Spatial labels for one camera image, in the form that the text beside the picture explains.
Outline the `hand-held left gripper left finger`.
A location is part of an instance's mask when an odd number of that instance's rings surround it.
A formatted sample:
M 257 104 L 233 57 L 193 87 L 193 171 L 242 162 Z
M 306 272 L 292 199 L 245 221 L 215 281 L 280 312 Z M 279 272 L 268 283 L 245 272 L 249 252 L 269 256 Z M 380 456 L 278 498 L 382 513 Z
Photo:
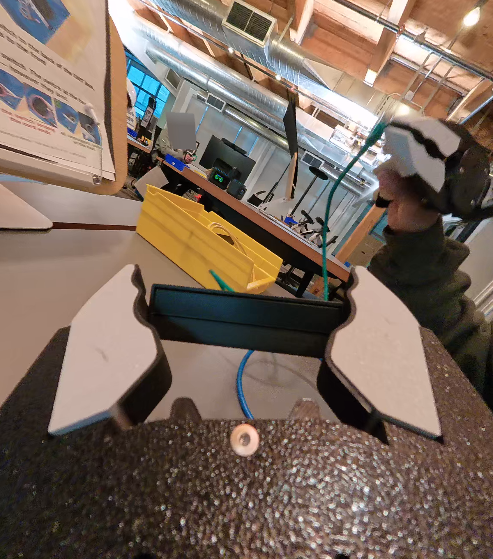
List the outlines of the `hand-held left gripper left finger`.
M 172 381 L 159 334 L 147 319 L 141 271 L 126 265 L 71 321 L 48 434 L 105 420 L 131 429 L 150 416 Z

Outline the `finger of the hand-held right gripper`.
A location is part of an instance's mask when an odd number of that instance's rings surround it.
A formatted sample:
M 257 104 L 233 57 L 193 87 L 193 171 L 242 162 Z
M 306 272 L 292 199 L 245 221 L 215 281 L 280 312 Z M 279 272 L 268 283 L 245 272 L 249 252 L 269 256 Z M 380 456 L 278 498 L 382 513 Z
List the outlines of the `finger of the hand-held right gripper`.
M 384 147 L 393 168 L 401 177 L 417 176 L 433 192 L 441 192 L 446 179 L 446 155 L 443 151 L 440 157 L 429 154 L 410 130 L 385 130 Z
M 431 117 L 395 117 L 387 131 L 408 132 L 431 156 L 452 156 L 460 148 L 460 136 L 445 122 Z

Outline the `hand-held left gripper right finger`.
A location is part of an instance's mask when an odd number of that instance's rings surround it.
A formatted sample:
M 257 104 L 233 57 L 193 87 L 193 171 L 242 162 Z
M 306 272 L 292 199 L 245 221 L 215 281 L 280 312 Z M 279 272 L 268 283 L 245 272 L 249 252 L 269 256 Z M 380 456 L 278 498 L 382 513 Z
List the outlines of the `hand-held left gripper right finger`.
M 368 269 L 354 267 L 350 315 L 328 338 L 317 389 L 343 423 L 382 437 L 382 424 L 442 437 L 420 326 Z

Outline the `yellow plastic bin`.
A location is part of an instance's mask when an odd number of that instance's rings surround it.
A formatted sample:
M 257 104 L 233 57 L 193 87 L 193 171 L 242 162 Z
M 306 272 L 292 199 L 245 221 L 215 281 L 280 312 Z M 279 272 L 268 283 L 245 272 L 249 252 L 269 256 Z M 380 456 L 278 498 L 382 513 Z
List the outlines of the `yellow plastic bin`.
M 282 259 L 214 212 L 147 185 L 136 232 L 206 289 L 259 295 Z

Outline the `black ethernet switch box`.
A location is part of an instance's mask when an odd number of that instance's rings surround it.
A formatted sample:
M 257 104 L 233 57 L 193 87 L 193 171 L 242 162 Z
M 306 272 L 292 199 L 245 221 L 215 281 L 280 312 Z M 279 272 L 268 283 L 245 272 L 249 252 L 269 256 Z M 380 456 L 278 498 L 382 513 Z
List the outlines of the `black ethernet switch box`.
M 322 358 L 348 311 L 320 300 L 154 284 L 147 319 L 164 340 Z

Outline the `person's right hand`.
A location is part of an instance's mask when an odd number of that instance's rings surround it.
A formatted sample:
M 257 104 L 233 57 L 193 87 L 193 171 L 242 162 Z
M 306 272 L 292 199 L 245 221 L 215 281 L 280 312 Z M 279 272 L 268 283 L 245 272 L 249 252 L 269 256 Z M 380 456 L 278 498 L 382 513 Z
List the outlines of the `person's right hand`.
M 425 206 L 411 184 L 410 178 L 401 177 L 388 163 L 375 170 L 378 179 L 378 197 L 389 201 L 388 227 L 395 233 L 419 233 L 438 222 L 440 214 Z

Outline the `long wooden top desk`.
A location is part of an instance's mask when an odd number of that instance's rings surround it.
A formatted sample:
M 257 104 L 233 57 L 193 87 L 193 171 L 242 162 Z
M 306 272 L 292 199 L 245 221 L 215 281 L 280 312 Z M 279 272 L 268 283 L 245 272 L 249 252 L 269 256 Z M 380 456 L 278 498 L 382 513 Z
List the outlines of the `long wooden top desk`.
M 310 282 L 316 276 L 322 275 L 321 249 L 292 232 L 283 222 L 268 216 L 247 202 L 234 198 L 189 168 L 179 171 L 162 158 L 157 158 L 157 161 L 164 169 L 175 171 L 183 182 L 198 187 L 201 192 L 200 203 L 207 211 L 213 211 L 224 218 L 278 255 L 284 264 L 303 273 L 296 289 L 278 280 L 280 287 L 296 297 L 304 297 Z

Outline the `black monitor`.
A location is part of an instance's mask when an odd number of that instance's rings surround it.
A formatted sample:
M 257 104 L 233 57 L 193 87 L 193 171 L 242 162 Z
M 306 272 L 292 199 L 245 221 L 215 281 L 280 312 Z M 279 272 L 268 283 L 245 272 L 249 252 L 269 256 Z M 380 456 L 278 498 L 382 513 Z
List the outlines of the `black monitor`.
M 218 168 L 230 171 L 236 168 L 240 173 L 240 181 L 245 182 L 256 162 L 245 150 L 225 138 L 212 135 L 200 158 L 199 165 L 204 169 Z

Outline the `power station with green display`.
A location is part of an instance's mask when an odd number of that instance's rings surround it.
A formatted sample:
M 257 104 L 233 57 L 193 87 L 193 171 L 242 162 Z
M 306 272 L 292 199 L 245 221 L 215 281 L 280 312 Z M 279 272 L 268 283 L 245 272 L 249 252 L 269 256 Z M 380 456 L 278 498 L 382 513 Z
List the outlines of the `power station with green display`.
M 233 181 L 240 181 L 241 171 L 239 168 L 216 158 L 208 174 L 208 181 L 222 190 L 227 190 Z

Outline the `ceiling vent grille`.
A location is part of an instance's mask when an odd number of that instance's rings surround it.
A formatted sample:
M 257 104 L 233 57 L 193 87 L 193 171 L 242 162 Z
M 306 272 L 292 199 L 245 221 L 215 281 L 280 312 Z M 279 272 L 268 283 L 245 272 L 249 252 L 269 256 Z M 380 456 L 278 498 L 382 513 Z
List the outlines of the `ceiling vent grille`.
M 277 19 L 244 1 L 232 1 L 222 26 L 258 46 L 266 46 L 276 30 Z

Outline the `instruction sheet on stand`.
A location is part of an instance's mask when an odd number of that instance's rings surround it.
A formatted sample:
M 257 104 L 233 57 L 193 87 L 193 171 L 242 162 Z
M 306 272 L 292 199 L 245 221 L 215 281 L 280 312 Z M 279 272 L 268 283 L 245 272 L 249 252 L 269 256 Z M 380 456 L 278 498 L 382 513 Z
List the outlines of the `instruction sheet on stand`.
M 93 194 L 113 194 L 121 189 L 127 169 L 126 125 L 124 123 L 126 114 L 126 71 L 123 46 L 109 12 L 108 23 L 110 47 L 105 92 L 107 94 L 107 108 L 110 113 L 105 120 L 105 126 L 110 131 L 115 178 L 105 179 L 92 176 L 36 157 L 19 155 L 0 148 L 1 174 Z M 51 227 L 51 220 L 0 183 L 0 229 L 44 231 Z

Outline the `printed instruction sheets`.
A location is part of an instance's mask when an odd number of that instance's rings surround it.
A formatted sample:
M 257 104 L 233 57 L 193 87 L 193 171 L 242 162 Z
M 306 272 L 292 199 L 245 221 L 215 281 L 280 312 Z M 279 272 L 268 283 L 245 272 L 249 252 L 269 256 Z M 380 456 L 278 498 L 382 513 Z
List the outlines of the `printed instruction sheets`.
M 0 148 L 115 178 L 107 1 L 0 1 Z

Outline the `silver ventilation duct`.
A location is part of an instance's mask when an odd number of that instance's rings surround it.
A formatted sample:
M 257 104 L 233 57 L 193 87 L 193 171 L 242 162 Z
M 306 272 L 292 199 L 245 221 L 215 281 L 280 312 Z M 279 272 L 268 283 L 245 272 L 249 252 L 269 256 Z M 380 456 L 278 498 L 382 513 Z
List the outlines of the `silver ventilation duct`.
M 235 2 L 225 12 L 226 6 L 212 1 L 129 1 L 132 7 L 139 7 L 135 18 L 135 32 L 147 41 L 147 55 L 153 60 L 162 61 L 183 78 L 197 85 L 207 81 L 217 82 L 229 94 L 251 103 L 260 111 L 275 118 L 285 115 L 285 100 L 273 94 L 257 82 L 220 63 L 215 58 L 201 52 L 193 45 L 182 41 L 173 33 L 164 31 L 147 18 L 152 13 L 167 18 L 179 18 L 176 24 L 191 23 L 195 28 L 218 41 L 227 41 L 235 53 L 244 55 L 246 62 L 252 62 L 255 70 L 267 70 L 272 79 L 280 76 L 282 83 L 293 86 L 293 92 L 313 102 L 324 112 L 371 130 L 378 117 L 355 102 L 327 88 L 311 71 L 312 60 L 302 49 L 291 41 L 279 41 L 278 35 L 269 32 L 269 39 L 263 45 L 243 37 L 234 27 L 227 25 L 228 12 L 234 10 Z

